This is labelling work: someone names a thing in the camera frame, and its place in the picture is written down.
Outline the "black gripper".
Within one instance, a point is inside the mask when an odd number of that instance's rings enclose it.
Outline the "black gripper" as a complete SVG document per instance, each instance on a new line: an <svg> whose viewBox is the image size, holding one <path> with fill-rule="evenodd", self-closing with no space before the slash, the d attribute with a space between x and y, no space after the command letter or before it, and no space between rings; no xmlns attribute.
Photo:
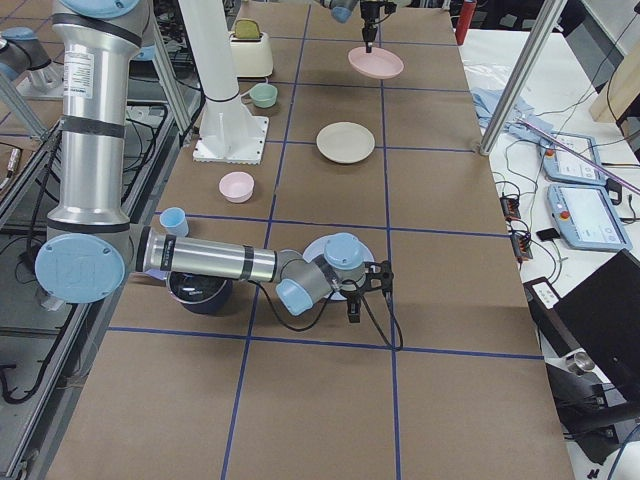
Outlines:
<svg viewBox="0 0 640 480"><path fill-rule="evenodd" d="M381 11L384 9L384 6L384 1L360 2L360 14L364 22L361 32L366 53L371 53L373 51L373 45L377 36L376 24L381 19Z"/></svg>
<svg viewBox="0 0 640 480"><path fill-rule="evenodd" d="M355 280L344 280L339 293L347 300L347 317L350 323L361 321L361 300L368 291L366 282L359 284Z"/></svg>

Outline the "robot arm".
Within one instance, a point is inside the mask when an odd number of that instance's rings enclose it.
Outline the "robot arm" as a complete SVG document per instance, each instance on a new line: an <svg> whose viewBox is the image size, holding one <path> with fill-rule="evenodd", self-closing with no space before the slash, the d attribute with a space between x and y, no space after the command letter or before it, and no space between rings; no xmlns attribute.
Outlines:
<svg viewBox="0 0 640 480"><path fill-rule="evenodd" d="M356 8L359 8L363 22L361 34L367 54L373 52L378 25L382 21L381 12L384 11L386 15L395 12L395 4L387 1L319 0L318 4L328 9L332 18L342 24L351 18Z"/></svg>
<svg viewBox="0 0 640 480"><path fill-rule="evenodd" d="M134 224L121 206L129 65L154 40L148 1L57 1L52 23L65 46L62 171L58 205L37 254L39 284L69 303L113 293L131 272L151 269L272 282L292 315L341 294L351 321L363 303L370 264L359 240L332 235L323 252L298 252L161 234Z"/></svg>

